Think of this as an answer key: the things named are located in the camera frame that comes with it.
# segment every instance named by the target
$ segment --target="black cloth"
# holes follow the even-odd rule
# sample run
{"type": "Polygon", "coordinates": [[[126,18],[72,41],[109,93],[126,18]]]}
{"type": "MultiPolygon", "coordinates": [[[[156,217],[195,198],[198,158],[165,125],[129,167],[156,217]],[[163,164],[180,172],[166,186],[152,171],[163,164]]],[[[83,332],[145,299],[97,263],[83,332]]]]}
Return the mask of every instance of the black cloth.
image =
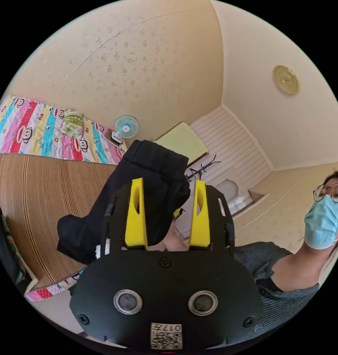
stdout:
{"type": "Polygon", "coordinates": [[[67,215],[58,221],[57,250],[89,264],[100,244],[102,220],[112,194],[133,179],[143,178],[148,245],[155,245],[169,230],[173,213],[189,198],[185,176],[188,158],[154,142],[135,140],[108,178],[90,213],[67,215]]]}
{"type": "Polygon", "coordinates": [[[16,284],[20,267],[17,264],[11,248],[7,242],[7,232],[2,222],[2,210],[0,208],[0,260],[12,282],[16,284]]]}
{"type": "Polygon", "coordinates": [[[261,278],[260,280],[256,280],[255,282],[257,285],[259,286],[263,286],[266,289],[270,290],[270,291],[274,291],[274,292],[283,292],[281,289],[279,289],[274,281],[272,281],[271,277],[269,278],[261,278]]]}

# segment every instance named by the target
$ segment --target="electric fan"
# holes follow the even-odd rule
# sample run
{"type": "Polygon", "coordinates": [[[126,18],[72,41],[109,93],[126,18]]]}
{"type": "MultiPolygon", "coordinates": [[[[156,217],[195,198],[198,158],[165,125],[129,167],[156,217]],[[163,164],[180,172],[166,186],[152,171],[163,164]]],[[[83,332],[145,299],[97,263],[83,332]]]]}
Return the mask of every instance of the electric fan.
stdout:
{"type": "Polygon", "coordinates": [[[139,131],[139,123],[133,116],[121,116],[114,123],[114,131],[111,133],[111,141],[120,146],[123,138],[132,138],[139,131]]]}

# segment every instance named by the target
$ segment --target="qr code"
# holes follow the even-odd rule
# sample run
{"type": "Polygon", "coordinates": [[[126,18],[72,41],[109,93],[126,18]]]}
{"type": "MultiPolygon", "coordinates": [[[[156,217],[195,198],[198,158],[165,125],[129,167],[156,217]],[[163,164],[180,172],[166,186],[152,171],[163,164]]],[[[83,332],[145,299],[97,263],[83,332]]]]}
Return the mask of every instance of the qr code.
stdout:
{"type": "Polygon", "coordinates": [[[178,350],[183,348],[181,324],[151,324],[151,348],[157,350],[178,350]]]}

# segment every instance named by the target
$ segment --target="screw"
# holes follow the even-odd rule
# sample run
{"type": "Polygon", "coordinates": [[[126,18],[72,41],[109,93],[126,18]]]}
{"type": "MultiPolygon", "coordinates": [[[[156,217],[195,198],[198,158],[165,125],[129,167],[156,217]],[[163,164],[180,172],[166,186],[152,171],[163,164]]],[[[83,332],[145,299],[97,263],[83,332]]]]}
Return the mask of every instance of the screw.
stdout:
{"type": "Polygon", "coordinates": [[[255,317],[248,317],[244,322],[243,326],[245,328],[251,327],[255,323],[255,317]]]}
{"type": "Polygon", "coordinates": [[[80,323],[82,323],[84,325],[87,325],[90,322],[89,319],[84,314],[79,314],[77,316],[77,319],[79,320],[80,323]]]}
{"type": "Polygon", "coordinates": [[[159,261],[159,264],[161,267],[170,267],[171,266],[171,260],[169,258],[161,258],[159,261]]]}

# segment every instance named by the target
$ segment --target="blue surgical mask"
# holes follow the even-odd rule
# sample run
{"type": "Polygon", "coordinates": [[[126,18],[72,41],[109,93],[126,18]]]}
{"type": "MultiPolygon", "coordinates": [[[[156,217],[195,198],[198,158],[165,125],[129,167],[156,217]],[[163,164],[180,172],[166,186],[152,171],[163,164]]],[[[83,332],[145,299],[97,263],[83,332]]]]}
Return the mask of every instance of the blue surgical mask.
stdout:
{"type": "Polygon", "coordinates": [[[337,241],[338,203],[329,195],[315,202],[305,216],[305,243],[313,249],[327,249],[337,241]]]}

